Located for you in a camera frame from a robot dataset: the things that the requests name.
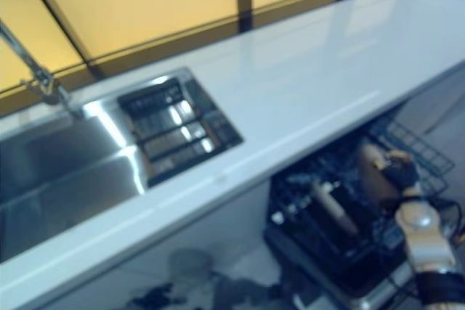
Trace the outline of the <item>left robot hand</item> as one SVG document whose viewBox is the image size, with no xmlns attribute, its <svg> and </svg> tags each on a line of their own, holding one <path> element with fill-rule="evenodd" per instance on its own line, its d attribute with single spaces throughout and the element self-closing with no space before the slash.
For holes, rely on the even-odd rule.
<svg viewBox="0 0 465 310">
<path fill-rule="evenodd" d="M 171 283 L 166 283 L 151 288 L 143 296 L 134 298 L 132 303 L 141 309 L 164 309 L 173 304 L 170 296 L 172 286 Z"/>
</svg>

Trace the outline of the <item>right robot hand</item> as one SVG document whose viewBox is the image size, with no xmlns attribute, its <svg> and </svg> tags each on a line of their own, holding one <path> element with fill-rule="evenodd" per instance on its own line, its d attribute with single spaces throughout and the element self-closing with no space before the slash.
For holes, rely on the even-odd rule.
<svg viewBox="0 0 465 310">
<path fill-rule="evenodd" d="M 419 173 L 409 153 L 391 150 L 386 153 L 384 159 L 385 164 L 381 172 L 403 197 L 421 195 Z"/>
</svg>

